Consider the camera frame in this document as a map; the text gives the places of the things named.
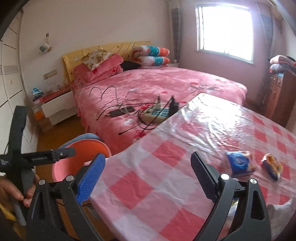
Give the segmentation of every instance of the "metal screw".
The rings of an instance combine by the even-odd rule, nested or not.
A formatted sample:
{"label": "metal screw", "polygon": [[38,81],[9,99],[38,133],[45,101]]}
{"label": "metal screw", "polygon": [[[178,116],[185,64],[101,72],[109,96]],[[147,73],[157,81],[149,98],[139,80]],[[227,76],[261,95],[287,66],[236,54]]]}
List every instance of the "metal screw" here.
{"label": "metal screw", "polygon": [[250,182],[251,182],[252,184],[256,184],[256,183],[257,183],[257,180],[254,179],[254,178],[251,178],[251,179],[250,179]]}
{"label": "metal screw", "polygon": [[45,184],[45,180],[44,179],[41,179],[40,181],[39,181],[39,185],[44,185]]}
{"label": "metal screw", "polygon": [[66,180],[67,180],[68,182],[71,182],[71,181],[74,180],[74,176],[69,175],[69,176],[66,177]]}
{"label": "metal screw", "polygon": [[228,180],[229,179],[229,176],[226,173],[223,173],[223,174],[221,174],[221,178],[223,180]]}

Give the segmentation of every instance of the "curtain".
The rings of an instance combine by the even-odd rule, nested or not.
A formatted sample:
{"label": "curtain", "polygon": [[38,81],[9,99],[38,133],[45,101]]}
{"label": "curtain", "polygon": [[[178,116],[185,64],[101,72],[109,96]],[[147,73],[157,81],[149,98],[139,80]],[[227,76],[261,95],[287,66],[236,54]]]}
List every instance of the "curtain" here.
{"label": "curtain", "polygon": [[270,67],[269,59],[272,58],[271,53],[272,53],[272,42],[274,38],[274,31],[273,31],[273,19],[272,15],[270,12],[270,8],[263,4],[263,3],[258,3],[258,9],[259,13],[262,19],[262,25],[264,29],[264,34],[265,34],[265,50],[266,50],[266,72],[264,74],[264,79],[261,83],[258,96],[257,96],[257,104],[259,107],[264,107],[265,100],[267,97],[267,93],[269,90],[269,85],[270,85],[270,80],[268,78],[268,70]]}
{"label": "curtain", "polygon": [[172,17],[174,58],[179,63],[181,50],[181,33],[182,33],[182,11],[179,0],[170,0],[169,7]]}

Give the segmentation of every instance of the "wall outlet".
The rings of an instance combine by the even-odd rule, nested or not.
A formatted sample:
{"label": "wall outlet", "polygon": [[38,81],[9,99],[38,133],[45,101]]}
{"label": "wall outlet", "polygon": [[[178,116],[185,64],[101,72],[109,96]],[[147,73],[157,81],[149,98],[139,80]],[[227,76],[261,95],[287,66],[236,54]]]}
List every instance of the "wall outlet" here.
{"label": "wall outlet", "polygon": [[51,78],[51,77],[53,77],[55,75],[57,75],[57,70],[56,69],[49,72],[49,73],[47,73],[47,74],[45,74],[45,75],[43,75],[43,78],[44,78],[44,80],[47,80],[47,79],[49,79],[49,78]]}

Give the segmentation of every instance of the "red and white tablecloth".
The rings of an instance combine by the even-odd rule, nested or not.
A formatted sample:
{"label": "red and white tablecloth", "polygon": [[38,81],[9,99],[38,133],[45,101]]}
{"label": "red and white tablecloth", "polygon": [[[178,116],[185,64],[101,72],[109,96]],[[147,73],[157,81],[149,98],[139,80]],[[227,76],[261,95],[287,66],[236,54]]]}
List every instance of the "red and white tablecloth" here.
{"label": "red and white tablecloth", "polygon": [[[121,241],[192,241],[213,207],[191,168],[193,152],[218,171],[229,172],[225,151],[251,151],[257,163],[252,177],[266,204],[283,204],[296,197],[295,141],[291,132],[271,120],[202,93],[137,143],[108,158],[91,201]],[[272,153],[284,167],[278,182],[260,166],[265,153]],[[228,228],[224,226],[222,234]]]}

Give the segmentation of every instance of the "finger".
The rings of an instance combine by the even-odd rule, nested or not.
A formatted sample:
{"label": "finger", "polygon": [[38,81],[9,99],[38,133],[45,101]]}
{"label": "finger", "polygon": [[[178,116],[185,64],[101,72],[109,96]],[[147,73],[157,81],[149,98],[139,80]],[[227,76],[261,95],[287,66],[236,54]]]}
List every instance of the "finger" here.
{"label": "finger", "polygon": [[7,178],[0,179],[0,187],[3,189],[4,192],[10,194],[17,200],[24,200],[24,196],[18,190],[18,188],[12,183],[12,181],[8,180]]}
{"label": "finger", "polygon": [[33,181],[33,183],[34,183],[35,185],[37,185],[39,181],[40,181],[40,177],[38,177],[38,175],[35,174],[35,177],[34,177],[34,181]]}
{"label": "finger", "polygon": [[36,189],[35,185],[30,187],[29,190],[27,191],[26,198],[28,198],[28,199],[32,198],[34,195],[35,189]]}
{"label": "finger", "polygon": [[30,207],[31,202],[32,202],[32,198],[26,198],[24,199],[23,204],[25,207]]}

